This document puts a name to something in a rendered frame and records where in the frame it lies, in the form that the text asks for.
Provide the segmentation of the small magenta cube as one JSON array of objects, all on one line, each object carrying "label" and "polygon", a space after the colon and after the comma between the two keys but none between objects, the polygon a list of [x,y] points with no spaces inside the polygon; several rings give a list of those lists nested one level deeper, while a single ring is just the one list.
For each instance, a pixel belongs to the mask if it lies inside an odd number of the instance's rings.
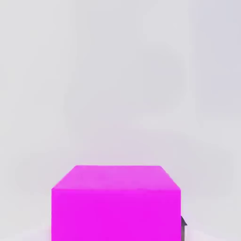
[{"label": "small magenta cube", "polygon": [[51,190],[51,241],[181,241],[181,190],[160,166],[75,166]]}]

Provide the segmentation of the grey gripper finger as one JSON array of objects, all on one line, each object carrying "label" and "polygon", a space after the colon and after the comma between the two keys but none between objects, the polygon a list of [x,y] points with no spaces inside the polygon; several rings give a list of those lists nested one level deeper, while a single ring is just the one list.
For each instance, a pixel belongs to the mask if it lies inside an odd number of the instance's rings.
[{"label": "grey gripper finger", "polygon": [[184,218],[181,217],[181,241],[185,241],[185,228],[187,223],[185,222]]}]

